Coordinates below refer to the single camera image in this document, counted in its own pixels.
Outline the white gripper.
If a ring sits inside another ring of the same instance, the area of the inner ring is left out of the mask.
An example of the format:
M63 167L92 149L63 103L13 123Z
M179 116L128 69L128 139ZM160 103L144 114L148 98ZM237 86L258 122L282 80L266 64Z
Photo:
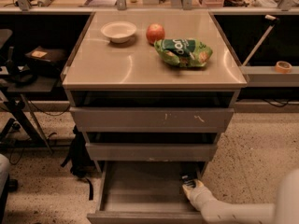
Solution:
M206 205L216 201L212 192L198 179L185 181L182 188L187 199L197 211L202 211Z

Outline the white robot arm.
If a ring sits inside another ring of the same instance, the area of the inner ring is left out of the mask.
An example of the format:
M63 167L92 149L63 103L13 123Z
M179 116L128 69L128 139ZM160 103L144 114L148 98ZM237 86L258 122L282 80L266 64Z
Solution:
M280 182L275 203L218 200L195 173L181 175L183 191L207 224L299 224L299 170Z

